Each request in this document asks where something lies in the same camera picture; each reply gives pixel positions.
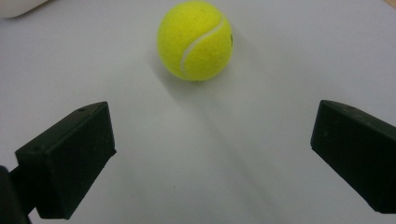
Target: white curved line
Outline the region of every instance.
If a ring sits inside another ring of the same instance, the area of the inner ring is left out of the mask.
[[[221,21],[219,23],[219,25],[217,25],[215,28],[213,28],[211,31],[207,32],[204,35],[201,35],[200,37],[198,37],[196,40],[194,40],[188,48],[186,48],[186,50],[184,50],[183,52],[183,56],[181,57],[181,61],[180,61],[180,71],[181,74],[183,75],[184,78],[189,79],[185,70],[184,70],[184,62],[186,62],[187,56],[189,56],[189,53],[192,51],[192,49],[195,47],[196,44],[198,44],[201,40],[203,40],[204,38],[206,38],[209,35],[214,34],[217,30],[220,29],[220,27],[222,26],[222,24],[224,23],[224,17],[221,18]]]

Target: white surface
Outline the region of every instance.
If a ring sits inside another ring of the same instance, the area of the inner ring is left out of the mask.
[[[0,163],[76,108],[108,101],[118,154],[68,221],[395,223],[309,145],[321,99],[396,124],[396,11],[372,0],[212,3],[234,54],[189,83],[159,62],[177,1],[51,1],[0,20]]]
[[[12,18],[32,10],[47,0],[0,0],[0,18]]]

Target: fuzzy yellow ball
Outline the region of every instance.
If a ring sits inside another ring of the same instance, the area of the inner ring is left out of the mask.
[[[208,80],[230,61],[232,28],[211,4],[184,2],[163,17],[157,48],[163,64],[175,76],[189,81]]]

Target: black plastic block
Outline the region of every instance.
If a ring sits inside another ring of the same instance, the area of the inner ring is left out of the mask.
[[[396,128],[321,101],[311,146],[377,212],[396,213]]]
[[[69,219],[116,153],[106,102],[82,107],[16,151],[21,172],[33,175],[43,218]]]

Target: tennis ball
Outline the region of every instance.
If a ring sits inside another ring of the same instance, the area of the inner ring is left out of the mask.
[[[163,17],[157,48],[164,66],[176,77],[208,80],[230,61],[232,28],[214,6],[204,1],[187,1]]]

